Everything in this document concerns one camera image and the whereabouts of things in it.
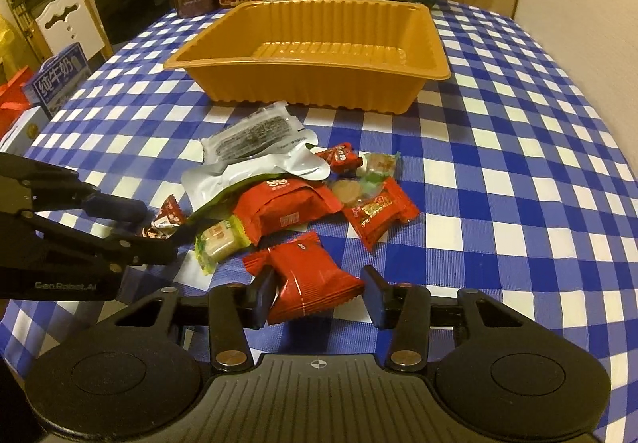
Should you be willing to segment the small red brown candy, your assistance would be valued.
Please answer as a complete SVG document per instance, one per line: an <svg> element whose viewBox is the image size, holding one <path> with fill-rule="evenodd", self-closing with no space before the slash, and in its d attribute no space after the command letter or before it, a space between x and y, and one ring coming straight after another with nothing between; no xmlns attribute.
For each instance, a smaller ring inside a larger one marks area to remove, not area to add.
<svg viewBox="0 0 638 443"><path fill-rule="evenodd" d="M175 196L170 195L164 200L154 219L142 228L141 235L148 239L169 239L185 224L186 219L187 216Z"/></svg>

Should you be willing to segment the green yellow cake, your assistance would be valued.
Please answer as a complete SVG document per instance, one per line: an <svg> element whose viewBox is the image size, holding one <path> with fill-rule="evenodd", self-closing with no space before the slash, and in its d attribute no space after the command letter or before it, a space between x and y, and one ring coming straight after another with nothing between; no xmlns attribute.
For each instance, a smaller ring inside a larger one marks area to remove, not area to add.
<svg viewBox="0 0 638 443"><path fill-rule="evenodd" d="M220 263L250 245L241 220L232 215L198 234L195 254L203 273L214 274Z"/></svg>

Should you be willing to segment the red pastry packet front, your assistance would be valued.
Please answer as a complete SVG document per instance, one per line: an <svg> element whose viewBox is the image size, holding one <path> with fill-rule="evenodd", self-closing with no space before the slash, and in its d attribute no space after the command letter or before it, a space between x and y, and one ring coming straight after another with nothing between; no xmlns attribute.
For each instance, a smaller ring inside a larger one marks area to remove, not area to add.
<svg viewBox="0 0 638 443"><path fill-rule="evenodd" d="M242 263L253 277L267 266L276 271L277 298L267 317L270 325L335 308L364 291L360 278L332 260L316 231L244 256Z"/></svg>

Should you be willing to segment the red square snack packet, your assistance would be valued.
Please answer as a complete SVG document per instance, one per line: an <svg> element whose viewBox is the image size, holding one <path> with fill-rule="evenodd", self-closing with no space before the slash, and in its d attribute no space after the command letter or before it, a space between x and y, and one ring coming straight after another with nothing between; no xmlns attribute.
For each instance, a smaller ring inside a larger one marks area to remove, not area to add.
<svg viewBox="0 0 638 443"><path fill-rule="evenodd" d="M395 222L412 222L419 216L419 208L399 184L389 177L382 182L376 196L343 208L343 213L363 246L372 253L376 242Z"/></svg>

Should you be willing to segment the large red snack packet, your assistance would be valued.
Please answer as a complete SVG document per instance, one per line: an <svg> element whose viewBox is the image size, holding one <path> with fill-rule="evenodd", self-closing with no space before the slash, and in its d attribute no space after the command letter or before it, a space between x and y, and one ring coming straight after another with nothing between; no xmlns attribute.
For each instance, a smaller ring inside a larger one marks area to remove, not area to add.
<svg viewBox="0 0 638 443"><path fill-rule="evenodd" d="M301 178L260 182L244 191L232 214L252 244L296 225L342 211L344 204L330 188Z"/></svg>

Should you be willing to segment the clear brown candy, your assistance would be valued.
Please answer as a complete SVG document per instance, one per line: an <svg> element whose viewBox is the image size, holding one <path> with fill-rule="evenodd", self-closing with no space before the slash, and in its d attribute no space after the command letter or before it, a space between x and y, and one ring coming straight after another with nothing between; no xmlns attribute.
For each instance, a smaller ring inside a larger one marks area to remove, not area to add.
<svg viewBox="0 0 638 443"><path fill-rule="evenodd" d="M382 181L372 181L369 178L339 178L329 185L345 207L354 205L376 197L382 190Z"/></svg>

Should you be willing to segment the white foil snack pouch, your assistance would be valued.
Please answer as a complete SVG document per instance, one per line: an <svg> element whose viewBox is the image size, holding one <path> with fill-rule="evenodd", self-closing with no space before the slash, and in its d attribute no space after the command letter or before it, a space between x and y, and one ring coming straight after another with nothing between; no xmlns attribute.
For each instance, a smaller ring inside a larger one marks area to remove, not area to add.
<svg viewBox="0 0 638 443"><path fill-rule="evenodd" d="M194 167L183 174L182 185L193 211L198 211L220 203L235 191L254 183L286 175L320 182L330 172L328 162L302 143L286 154L268 154L229 164L220 175L213 174L212 164Z"/></svg>

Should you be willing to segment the green candy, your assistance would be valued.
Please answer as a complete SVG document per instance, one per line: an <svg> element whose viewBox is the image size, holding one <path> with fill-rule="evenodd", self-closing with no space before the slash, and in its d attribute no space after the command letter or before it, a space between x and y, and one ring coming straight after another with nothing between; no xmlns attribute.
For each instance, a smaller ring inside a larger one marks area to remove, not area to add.
<svg viewBox="0 0 638 443"><path fill-rule="evenodd" d="M358 167L356 175L365 181L378 183L386 178L395 177L400 164L400 153L382 154L381 152L365 152L362 156L362 166Z"/></svg>

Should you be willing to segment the clear seaweed snack packet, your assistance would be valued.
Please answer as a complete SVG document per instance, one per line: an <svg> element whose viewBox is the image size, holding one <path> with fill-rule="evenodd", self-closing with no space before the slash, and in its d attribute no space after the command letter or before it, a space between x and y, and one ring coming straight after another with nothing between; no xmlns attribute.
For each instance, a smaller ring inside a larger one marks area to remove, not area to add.
<svg viewBox="0 0 638 443"><path fill-rule="evenodd" d="M287 109L286 102L258 108L231 126L201 138L202 162L225 169L229 164L270 154L286 154L298 144L318 145L318 136Z"/></svg>

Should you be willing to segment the white box corner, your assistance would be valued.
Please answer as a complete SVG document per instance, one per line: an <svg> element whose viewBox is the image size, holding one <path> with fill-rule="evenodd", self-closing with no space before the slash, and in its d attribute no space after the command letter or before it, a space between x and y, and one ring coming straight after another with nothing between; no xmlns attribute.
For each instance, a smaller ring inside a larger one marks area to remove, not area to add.
<svg viewBox="0 0 638 443"><path fill-rule="evenodd" d="M49 123L49 116L41 106L22 112L1 140L0 152L23 156Z"/></svg>

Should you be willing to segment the blue milk carton box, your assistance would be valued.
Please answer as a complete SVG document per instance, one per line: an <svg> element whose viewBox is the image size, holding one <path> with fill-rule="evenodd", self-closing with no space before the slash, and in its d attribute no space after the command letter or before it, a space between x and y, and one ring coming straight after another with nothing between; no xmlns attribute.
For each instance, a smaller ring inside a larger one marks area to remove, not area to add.
<svg viewBox="0 0 638 443"><path fill-rule="evenodd" d="M80 43L74 42L47 59L23 84L23 92L30 104L40 106L52 119L91 74Z"/></svg>

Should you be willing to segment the red bag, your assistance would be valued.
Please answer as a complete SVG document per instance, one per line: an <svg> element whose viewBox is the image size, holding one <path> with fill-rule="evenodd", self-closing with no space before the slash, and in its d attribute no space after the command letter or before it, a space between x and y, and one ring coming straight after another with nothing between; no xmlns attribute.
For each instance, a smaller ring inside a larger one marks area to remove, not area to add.
<svg viewBox="0 0 638 443"><path fill-rule="evenodd" d="M9 132L20 115L32 106L23 91L23 86L33 76L33 71L25 66L6 83L0 91L0 138Z"/></svg>

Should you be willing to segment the white wooden chair back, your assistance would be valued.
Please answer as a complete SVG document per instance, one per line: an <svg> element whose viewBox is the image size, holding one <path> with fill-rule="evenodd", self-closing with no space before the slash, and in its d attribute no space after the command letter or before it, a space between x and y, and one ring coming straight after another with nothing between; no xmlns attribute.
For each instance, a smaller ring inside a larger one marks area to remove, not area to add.
<svg viewBox="0 0 638 443"><path fill-rule="evenodd" d="M85 0L53 0L35 18L53 54L79 43L87 60L106 47Z"/></svg>

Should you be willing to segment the orange plastic tray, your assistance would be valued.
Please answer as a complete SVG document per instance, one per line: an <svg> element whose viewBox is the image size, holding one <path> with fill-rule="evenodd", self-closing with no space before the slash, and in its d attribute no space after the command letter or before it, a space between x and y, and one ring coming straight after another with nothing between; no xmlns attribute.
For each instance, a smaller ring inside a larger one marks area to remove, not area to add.
<svg viewBox="0 0 638 443"><path fill-rule="evenodd" d="M240 4L164 63L215 103L275 103L401 115L451 76L424 4L272 0Z"/></svg>

